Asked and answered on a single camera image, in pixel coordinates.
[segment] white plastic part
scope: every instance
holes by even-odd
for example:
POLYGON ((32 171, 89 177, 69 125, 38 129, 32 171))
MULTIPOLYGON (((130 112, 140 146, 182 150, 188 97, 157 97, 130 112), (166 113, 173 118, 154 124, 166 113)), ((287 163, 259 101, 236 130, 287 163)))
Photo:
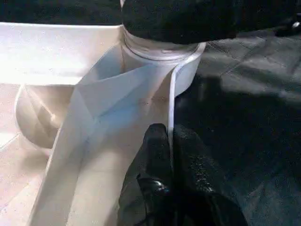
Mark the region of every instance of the white plastic part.
POLYGON ((180 45, 138 38, 127 30, 124 39, 127 47, 135 54, 156 61, 183 60, 198 48, 198 44, 180 45))
POLYGON ((22 85, 15 102, 16 125, 27 140, 47 155, 67 113, 73 86, 22 85))
POLYGON ((123 36, 118 26, 0 22, 0 83, 75 85, 123 36))
POLYGON ((114 226, 125 172, 149 125, 172 132, 174 98, 205 44, 182 61, 150 61, 120 44, 75 87, 29 226, 114 226))

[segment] black object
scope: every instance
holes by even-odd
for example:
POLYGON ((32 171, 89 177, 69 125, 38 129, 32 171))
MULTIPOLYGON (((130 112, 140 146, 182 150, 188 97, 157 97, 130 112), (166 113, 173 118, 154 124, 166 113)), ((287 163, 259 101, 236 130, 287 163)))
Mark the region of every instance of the black object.
POLYGON ((118 226, 173 225, 172 178, 166 128, 151 125, 124 179, 118 226))
POLYGON ((121 24, 120 0, 2 0, 0 22, 70 25, 121 24))
POLYGON ((137 37, 189 44, 268 28, 294 33, 299 5, 296 0, 126 0, 122 20, 137 37))
POLYGON ((246 226, 231 186, 198 135, 175 128, 174 176, 166 128, 154 124, 129 167, 119 226, 246 226))
POLYGON ((200 137, 184 126, 174 130, 178 225, 247 226, 234 189, 200 137))

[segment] plastic molded compartment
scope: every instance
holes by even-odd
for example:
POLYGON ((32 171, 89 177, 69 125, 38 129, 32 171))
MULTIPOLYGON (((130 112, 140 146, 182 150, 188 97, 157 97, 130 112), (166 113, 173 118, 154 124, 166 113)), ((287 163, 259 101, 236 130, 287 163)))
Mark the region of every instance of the plastic molded compartment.
POLYGON ((22 85, 16 97, 15 117, 21 133, 34 147, 51 153, 68 110, 74 86, 22 85))
POLYGON ((153 123, 172 142, 174 97, 191 84, 205 44, 181 61, 149 61, 123 44, 75 87, 29 226, 114 226, 126 170, 153 123))

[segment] white surface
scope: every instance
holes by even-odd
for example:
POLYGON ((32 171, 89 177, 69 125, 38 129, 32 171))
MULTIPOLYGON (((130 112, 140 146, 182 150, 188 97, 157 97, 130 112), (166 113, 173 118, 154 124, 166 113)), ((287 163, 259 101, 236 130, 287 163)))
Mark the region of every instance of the white surface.
POLYGON ((122 27, 0 23, 0 34, 0 83, 75 85, 122 27))
POLYGON ((75 85, 121 36, 121 26, 0 23, 1 226, 26 224, 48 161, 15 126, 19 85, 75 85))
POLYGON ((22 85, 16 97, 16 124, 23 136, 50 155, 73 92, 70 85, 22 85))
POLYGON ((24 226, 48 157, 27 146, 14 121, 19 86, 0 84, 0 225, 24 226))
POLYGON ((173 126, 169 104, 191 84, 203 50, 180 63, 149 64, 117 45, 97 62, 73 92, 29 226, 115 225, 123 178, 146 129, 173 126))

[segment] dark background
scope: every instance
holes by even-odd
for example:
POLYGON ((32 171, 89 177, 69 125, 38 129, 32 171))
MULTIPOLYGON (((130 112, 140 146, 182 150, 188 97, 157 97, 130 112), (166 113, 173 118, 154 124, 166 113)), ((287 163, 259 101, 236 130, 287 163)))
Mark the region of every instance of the dark background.
POLYGON ((4 0, 0 21, 36 24, 121 24, 120 0, 4 0))

